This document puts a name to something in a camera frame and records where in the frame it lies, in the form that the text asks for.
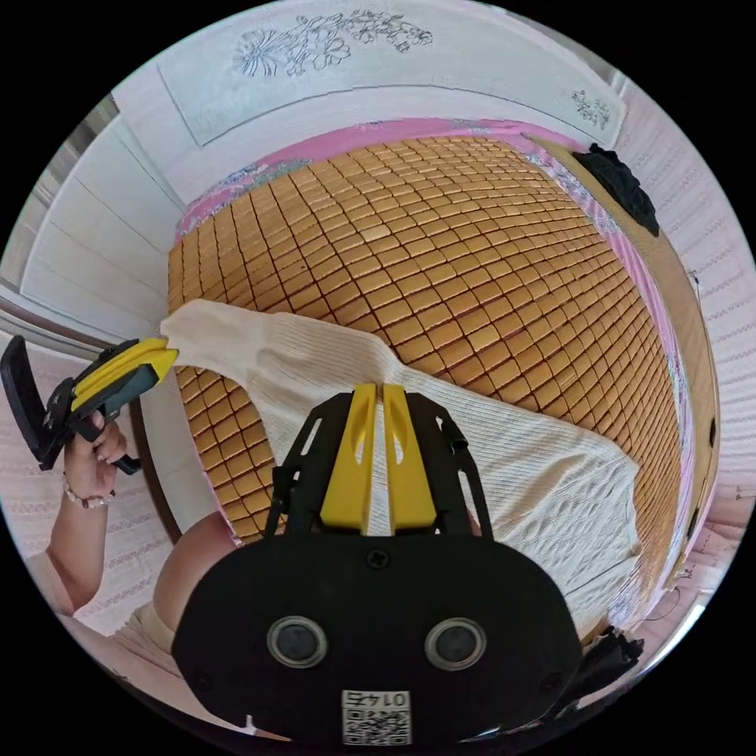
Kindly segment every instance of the floral wall decoration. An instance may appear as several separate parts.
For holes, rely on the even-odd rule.
[[[602,131],[609,123],[611,114],[609,106],[603,101],[596,98],[593,102],[586,96],[585,90],[581,89],[573,92],[573,101],[577,107],[578,114],[584,119],[598,126]]]
[[[241,35],[232,58],[232,70],[244,76],[301,76],[320,71],[351,57],[347,43],[390,43],[399,53],[429,45],[433,34],[404,20],[403,14],[355,10],[350,15],[297,16],[286,31],[256,28]]]

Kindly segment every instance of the person's arm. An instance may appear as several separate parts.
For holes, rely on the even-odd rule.
[[[92,421],[102,427],[99,413]],[[65,479],[72,493],[82,500],[107,496],[116,479],[113,463],[124,454],[126,439],[116,423],[110,423],[94,443],[77,435],[64,452]],[[84,509],[63,494],[46,553],[74,612],[94,598],[102,582],[107,523],[107,506]]]

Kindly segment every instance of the person's hand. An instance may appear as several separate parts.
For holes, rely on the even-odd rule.
[[[95,412],[91,422],[102,428],[104,418]],[[126,454],[126,438],[117,423],[109,423],[94,443],[78,433],[63,452],[65,479],[81,499],[103,498],[113,490],[117,469],[113,463]]]

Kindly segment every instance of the pink bed sheet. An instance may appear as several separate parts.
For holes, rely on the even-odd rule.
[[[673,539],[665,571],[658,582],[660,587],[671,573],[686,536],[695,459],[690,393],[674,328],[651,274],[628,237],[580,181],[526,135],[543,137],[570,149],[584,151],[582,145],[569,137],[534,124],[513,120],[407,118],[357,124],[306,139],[227,176],[188,206],[187,212],[176,227],[176,240],[178,241],[181,236],[202,223],[207,217],[217,213],[251,188],[268,183],[278,176],[286,175],[309,163],[327,160],[350,150],[403,139],[439,136],[487,136],[490,139],[506,142],[518,150],[523,157],[534,165],[538,165],[556,181],[591,218],[599,233],[611,245],[614,253],[628,270],[661,339],[673,385],[677,420],[680,426],[681,481]]]

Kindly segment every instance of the black cloth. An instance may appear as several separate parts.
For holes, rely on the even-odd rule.
[[[548,721],[560,717],[585,695],[600,691],[619,680],[636,666],[643,653],[643,645],[641,639],[628,640],[614,628],[608,628],[585,652],[576,675],[544,719]]]
[[[616,152],[591,144],[590,152],[573,152],[574,158],[610,193],[612,199],[639,225],[659,236],[654,203]]]

